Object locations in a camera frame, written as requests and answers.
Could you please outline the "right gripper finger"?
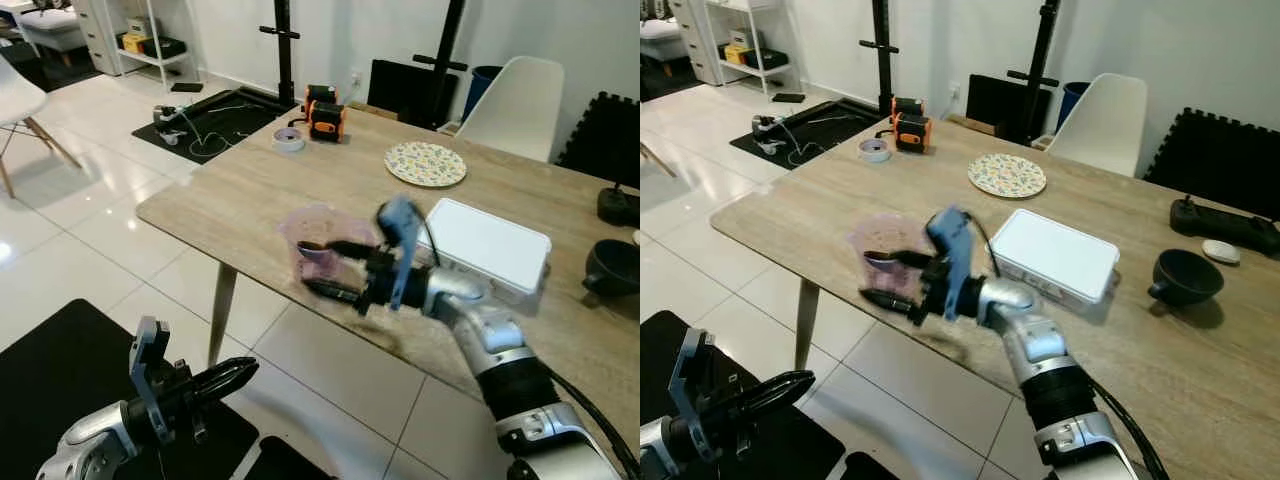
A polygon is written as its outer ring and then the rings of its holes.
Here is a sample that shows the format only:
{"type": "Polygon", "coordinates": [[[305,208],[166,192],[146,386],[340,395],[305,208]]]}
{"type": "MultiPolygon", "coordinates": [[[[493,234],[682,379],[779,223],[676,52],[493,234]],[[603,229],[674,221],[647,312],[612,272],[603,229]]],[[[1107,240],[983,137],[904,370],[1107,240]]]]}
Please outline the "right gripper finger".
{"type": "Polygon", "coordinates": [[[934,257],[932,255],[911,250],[899,250],[893,252],[868,250],[865,252],[865,261],[874,270],[882,273],[896,273],[908,269],[927,270],[934,262],[934,257]]]}
{"type": "Polygon", "coordinates": [[[920,305],[904,294],[899,294],[893,291],[863,288],[861,297],[865,298],[872,305],[878,308],[893,311],[897,314],[910,314],[913,311],[919,311],[920,305]]]}
{"type": "Polygon", "coordinates": [[[356,307],[369,305],[362,291],[339,282],[303,282],[303,285],[315,294],[335,300],[346,305],[353,305],[356,307]]]}
{"type": "Polygon", "coordinates": [[[361,244],[347,239],[334,239],[326,243],[312,241],[300,241],[298,253],[311,262],[334,262],[338,259],[367,260],[376,247],[361,244]]]}

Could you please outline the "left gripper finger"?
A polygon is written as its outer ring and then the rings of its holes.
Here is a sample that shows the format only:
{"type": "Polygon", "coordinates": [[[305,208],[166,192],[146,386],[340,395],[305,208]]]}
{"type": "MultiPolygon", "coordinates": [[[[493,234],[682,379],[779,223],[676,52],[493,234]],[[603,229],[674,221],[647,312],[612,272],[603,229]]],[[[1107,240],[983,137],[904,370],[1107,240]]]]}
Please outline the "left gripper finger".
{"type": "Polygon", "coordinates": [[[806,392],[808,388],[772,388],[751,393],[748,397],[748,420],[756,421],[791,407],[806,392]]]}
{"type": "Polygon", "coordinates": [[[243,388],[251,378],[207,378],[198,381],[198,407],[205,408],[243,388]]]}
{"type": "Polygon", "coordinates": [[[225,360],[195,376],[196,392],[236,392],[256,374],[257,360],[225,360]]]}
{"type": "Polygon", "coordinates": [[[745,390],[746,403],[795,403],[814,385],[814,372],[781,372],[745,390]]]}

